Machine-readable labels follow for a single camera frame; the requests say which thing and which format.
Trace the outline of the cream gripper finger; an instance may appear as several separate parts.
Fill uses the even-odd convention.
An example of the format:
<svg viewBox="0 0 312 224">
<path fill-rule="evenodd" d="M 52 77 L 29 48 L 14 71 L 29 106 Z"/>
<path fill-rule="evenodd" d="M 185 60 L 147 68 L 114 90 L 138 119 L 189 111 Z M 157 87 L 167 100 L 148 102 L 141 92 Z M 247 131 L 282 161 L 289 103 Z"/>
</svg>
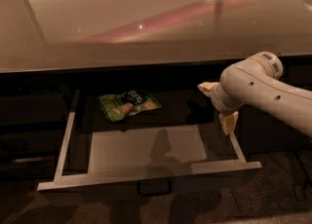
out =
<svg viewBox="0 0 312 224">
<path fill-rule="evenodd" d="M 220 114 L 218 116 L 225 135 L 229 135 L 231 132 L 235 130 L 238 116 L 239 116 L 238 112 L 234 112 L 229 115 Z"/>
<path fill-rule="evenodd" d="M 207 97 L 212 97 L 215 95 L 215 88 L 218 82 L 204 82 L 197 86 L 200 92 L 202 92 Z"/>
</svg>

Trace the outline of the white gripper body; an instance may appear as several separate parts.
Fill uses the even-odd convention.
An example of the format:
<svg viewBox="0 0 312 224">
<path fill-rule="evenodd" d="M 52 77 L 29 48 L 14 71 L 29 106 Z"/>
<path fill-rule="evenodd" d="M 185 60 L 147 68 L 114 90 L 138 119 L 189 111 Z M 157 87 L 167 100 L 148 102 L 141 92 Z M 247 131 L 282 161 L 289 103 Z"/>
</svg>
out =
<svg viewBox="0 0 312 224">
<path fill-rule="evenodd" d="M 224 115 L 229 115 L 238 111 L 244 103 L 234 97 L 231 97 L 221 86 L 217 84 L 211 90 L 211 102 L 214 108 Z"/>
</svg>

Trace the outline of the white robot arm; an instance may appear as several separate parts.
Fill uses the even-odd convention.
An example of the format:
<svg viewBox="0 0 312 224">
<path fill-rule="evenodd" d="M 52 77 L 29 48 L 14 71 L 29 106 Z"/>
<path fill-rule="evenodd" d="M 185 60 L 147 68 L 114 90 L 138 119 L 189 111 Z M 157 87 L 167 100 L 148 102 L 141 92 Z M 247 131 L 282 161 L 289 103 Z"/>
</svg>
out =
<svg viewBox="0 0 312 224">
<path fill-rule="evenodd" d="M 312 137 L 312 92 L 281 82 L 282 74 L 282 62 L 260 52 L 228 66 L 218 82 L 201 83 L 198 89 L 211 99 L 226 135 L 235 130 L 238 110 L 248 104 Z"/>
</svg>

